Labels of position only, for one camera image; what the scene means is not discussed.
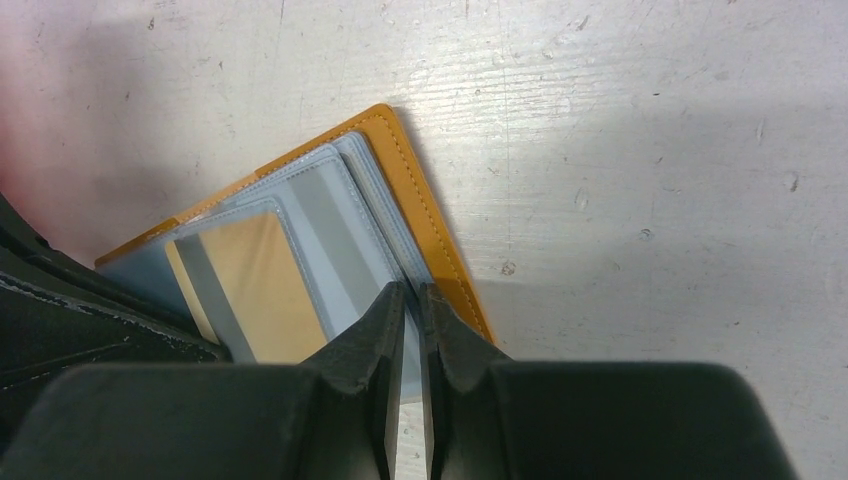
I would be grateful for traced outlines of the yellow leather card holder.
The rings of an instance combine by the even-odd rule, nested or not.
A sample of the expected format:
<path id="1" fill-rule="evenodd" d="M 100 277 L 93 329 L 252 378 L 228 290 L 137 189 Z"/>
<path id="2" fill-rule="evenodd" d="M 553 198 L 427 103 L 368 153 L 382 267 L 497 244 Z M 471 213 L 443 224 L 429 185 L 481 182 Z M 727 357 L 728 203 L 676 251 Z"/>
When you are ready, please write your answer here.
<path id="1" fill-rule="evenodd" d="M 340 164 L 351 176 L 389 258 L 400 270 L 401 279 L 393 282 L 405 290 L 401 397 L 415 401 L 421 394 L 415 327 L 419 286 L 435 284 L 469 327 L 485 339 L 491 339 L 493 333 L 411 143 L 397 115 L 385 104 L 367 109 L 116 248 L 98 259 L 95 269 L 155 305 L 186 316 L 199 331 L 168 263 L 166 244 L 203 229 L 272 212 L 281 221 L 319 316 L 316 294 L 297 253 L 280 193 L 295 174 L 327 162 Z"/>

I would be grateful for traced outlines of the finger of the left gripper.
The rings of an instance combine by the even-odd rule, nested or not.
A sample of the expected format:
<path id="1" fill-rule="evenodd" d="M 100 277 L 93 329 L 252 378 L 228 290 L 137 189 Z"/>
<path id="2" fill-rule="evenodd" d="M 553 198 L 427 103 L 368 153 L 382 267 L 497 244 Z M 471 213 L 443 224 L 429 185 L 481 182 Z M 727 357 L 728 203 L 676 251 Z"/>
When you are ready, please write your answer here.
<path id="1" fill-rule="evenodd" d="M 190 320 L 53 249 L 1 201 L 1 448 L 46 385 L 97 362 L 228 362 Z"/>

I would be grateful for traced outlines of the white card with stripe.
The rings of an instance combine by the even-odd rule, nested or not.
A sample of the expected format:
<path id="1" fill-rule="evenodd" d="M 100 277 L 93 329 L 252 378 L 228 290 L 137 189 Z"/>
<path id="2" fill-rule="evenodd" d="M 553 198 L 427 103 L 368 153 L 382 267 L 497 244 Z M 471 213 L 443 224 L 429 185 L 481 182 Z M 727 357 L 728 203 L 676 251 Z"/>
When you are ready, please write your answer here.
<path id="1" fill-rule="evenodd" d="M 401 279 L 400 270 L 340 164 L 295 174 L 280 196 L 322 327 L 333 338 L 366 313 L 386 284 Z"/>

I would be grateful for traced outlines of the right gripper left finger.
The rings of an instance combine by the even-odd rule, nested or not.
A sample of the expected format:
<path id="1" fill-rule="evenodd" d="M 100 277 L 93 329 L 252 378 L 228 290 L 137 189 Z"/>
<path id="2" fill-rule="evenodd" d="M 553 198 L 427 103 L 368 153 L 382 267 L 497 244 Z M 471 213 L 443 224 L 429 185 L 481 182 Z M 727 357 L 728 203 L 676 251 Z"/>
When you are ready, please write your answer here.
<path id="1" fill-rule="evenodd" d="M 297 365 L 100 364 L 52 381 L 5 479 L 390 479 L 403 286 Z"/>

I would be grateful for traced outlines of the gold card with stripe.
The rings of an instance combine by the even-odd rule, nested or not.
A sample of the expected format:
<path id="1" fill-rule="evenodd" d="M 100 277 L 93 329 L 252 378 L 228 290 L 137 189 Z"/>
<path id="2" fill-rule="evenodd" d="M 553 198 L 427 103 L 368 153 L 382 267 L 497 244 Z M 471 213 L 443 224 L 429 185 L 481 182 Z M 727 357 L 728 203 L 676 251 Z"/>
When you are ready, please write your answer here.
<path id="1" fill-rule="evenodd" d="M 234 362 L 296 364 L 326 345 L 276 214 L 191 233 L 168 242 L 165 254 L 202 337 Z"/>

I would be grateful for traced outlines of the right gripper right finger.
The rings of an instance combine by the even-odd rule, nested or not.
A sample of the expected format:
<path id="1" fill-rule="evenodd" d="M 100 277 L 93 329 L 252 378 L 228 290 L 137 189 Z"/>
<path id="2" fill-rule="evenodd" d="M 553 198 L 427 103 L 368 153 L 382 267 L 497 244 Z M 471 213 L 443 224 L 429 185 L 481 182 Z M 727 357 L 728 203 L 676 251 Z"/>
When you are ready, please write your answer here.
<path id="1" fill-rule="evenodd" d="M 419 290 L 433 479 L 793 479 L 763 406 L 709 363 L 519 361 Z"/>

